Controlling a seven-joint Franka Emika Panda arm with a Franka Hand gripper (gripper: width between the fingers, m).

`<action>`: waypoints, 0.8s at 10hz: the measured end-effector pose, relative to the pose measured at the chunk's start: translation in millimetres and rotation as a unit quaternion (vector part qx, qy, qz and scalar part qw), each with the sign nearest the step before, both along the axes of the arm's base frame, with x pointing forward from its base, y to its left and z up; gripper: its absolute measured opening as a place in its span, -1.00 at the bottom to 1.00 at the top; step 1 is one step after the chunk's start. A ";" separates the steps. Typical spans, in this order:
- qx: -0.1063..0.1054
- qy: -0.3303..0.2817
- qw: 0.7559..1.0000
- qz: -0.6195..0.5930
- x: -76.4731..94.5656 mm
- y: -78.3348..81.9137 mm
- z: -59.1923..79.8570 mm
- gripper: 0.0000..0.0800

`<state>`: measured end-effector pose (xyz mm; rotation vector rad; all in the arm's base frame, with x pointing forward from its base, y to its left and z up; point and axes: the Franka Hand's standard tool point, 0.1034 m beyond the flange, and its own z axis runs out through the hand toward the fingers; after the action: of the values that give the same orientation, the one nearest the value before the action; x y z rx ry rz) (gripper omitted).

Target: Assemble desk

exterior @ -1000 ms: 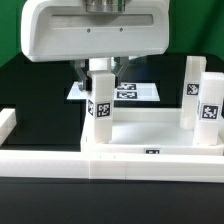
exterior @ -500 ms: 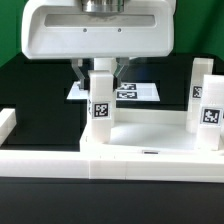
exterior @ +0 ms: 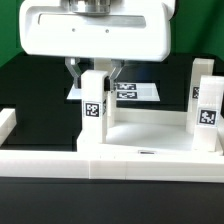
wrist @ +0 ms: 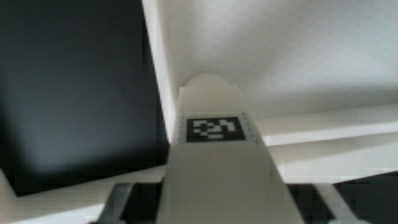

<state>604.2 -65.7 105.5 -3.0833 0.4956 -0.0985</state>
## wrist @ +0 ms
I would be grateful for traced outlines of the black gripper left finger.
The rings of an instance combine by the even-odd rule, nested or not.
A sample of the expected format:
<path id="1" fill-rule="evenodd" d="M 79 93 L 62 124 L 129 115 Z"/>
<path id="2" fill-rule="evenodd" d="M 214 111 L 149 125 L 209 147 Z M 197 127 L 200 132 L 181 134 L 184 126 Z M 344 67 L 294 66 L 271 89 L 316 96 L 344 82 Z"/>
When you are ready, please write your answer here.
<path id="1" fill-rule="evenodd" d="M 120 183 L 113 186 L 95 224 L 126 224 L 122 213 L 127 204 L 131 188 L 131 183 Z"/>

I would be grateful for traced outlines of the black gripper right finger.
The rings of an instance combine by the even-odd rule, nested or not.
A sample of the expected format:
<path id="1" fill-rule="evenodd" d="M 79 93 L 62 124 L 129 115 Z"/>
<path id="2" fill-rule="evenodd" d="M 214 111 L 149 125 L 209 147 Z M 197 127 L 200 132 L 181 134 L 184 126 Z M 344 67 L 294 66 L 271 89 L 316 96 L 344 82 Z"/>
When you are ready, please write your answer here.
<path id="1" fill-rule="evenodd" d="M 328 224 L 367 224 L 367 222 L 356 218 L 333 186 L 325 183 L 316 183 L 314 188 L 333 215 L 333 220 Z"/>

